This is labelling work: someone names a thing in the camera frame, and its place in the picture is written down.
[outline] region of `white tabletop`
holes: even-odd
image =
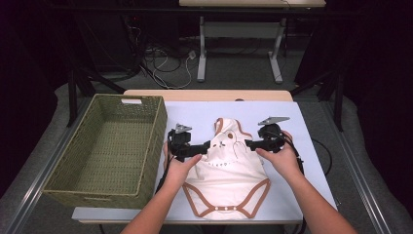
[[[283,130],[287,130],[293,135],[294,144],[304,161],[306,178],[334,208],[336,207],[296,102],[166,101],[166,107],[168,112],[166,135],[177,123],[190,126],[193,128],[190,131],[191,144],[201,144],[212,139],[214,135],[213,123],[219,117],[239,120],[243,130],[252,134],[254,140],[260,139],[257,131],[261,126],[257,125],[258,122],[270,116],[290,117],[290,120],[280,122],[279,125]],[[164,156],[162,155],[156,184],[163,174],[163,160]],[[226,220],[225,223],[298,223],[302,220],[302,213],[286,181],[266,160],[264,160],[264,169],[272,184],[256,217],[241,221]],[[85,223],[122,223],[131,221],[138,212],[139,210],[128,209],[76,208],[72,218]],[[181,189],[171,205],[166,223],[211,222],[193,215]]]
[[[322,8],[324,0],[179,0],[184,7]]]

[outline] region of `person's left arm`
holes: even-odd
[[[173,198],[185,182],[189,170],[197,164],[201,158],[201,155],[196,155],[184,163],[181,163],[176,159],[172,159],[170,161],[169,171],[164,185],[142,209],[142,211],[140,211],[140,213],[137,214],[136,217],[127,225],[127,227],[122,231],[122,234],[159,233],[168,214]]]

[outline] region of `forearm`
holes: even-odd
[[[128,224],[122,234],[159,233],[178,189],[164,186],[155,194],[140,213]]]
[[[356,233],[302,175],[288,180],[312,233]]]

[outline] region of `hand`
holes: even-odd
[[[282,132],[292,140],[290,133],[287,131]],[[278,153],[271,153],[262,148],[256,148],[255,152],[270,161],[277,172],[285,179],[295,175],[302,175],[294,150],[288,143],[285,143],[282,150]]]
[[[171,159],[169,164],[169,171],[167,178],[165,179],[164,186],[168,186],[171,189],[178,190],[182,184],[185,182],[188,176],[189,170],[194,167],[202,158],[201,154],[195,155],[184,163],[173,159],[173,155],[168,155],[168,144],[164,144],[164,168],[167,166],[168,159]]]

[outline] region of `black metal frame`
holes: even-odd
[[[47,0],[39,0],[43,2],[44,14],[50,16],[51,14],[110,14],[110,15],[184,15],[184,16],[199,16],[199,17],[211,17],[211,16],[225,16],[225,17],[277,17],[277,18],[304,18],[304,19],[320,19],[320,20],[360,20],[363,17],[362,12],[336,12],[336,11],[303,11],[303,10],[284,10],[275,8],[216,8],[216,7],[175,7],[175,8],[99,8],[99,7],[73,7],[54,5]],[[70,45],[67,40],[62,38],[59,33],[59,28],[50,20],[52,33],[57,39],[57,44],[60,46],[60,50],[65,52],[66,60],[72,66],[71,74],[68,79],[69,85],[69,100],[70,100],[70,120],[68,126],[70,126],[77,118],[77,101],[76,101],[76,86],[79,87],[83,95],[91,97],[95,94],[95,89],[91,84],[91,78],[98,81],[112,90],[123,93],[124,88],[112,83],[105,79],[96,72],[88,69],[84,65],[80,64],[74,55],[70,52]],[[332,67],[329,71],[319,77],[315,77],[306,84],[303,84],[299,88],[296,88],[291,92],[293,96],[298,95],[302,91],[313,87],[317,82],[328,79],[328,88],[324,89],[323,94],[319,98],[329,99],[333,91],[335,94],[335,106],[334,106],[334,122],[340,131],[341,126],[341,111],[343,101],[343,81],[347,68],[350,66],[353,57],[356,55],[357,47],[352,48],[355,43],[349,43],[346,45],[348,50],[345,55],[342,55],[342,59],[336,67]]]

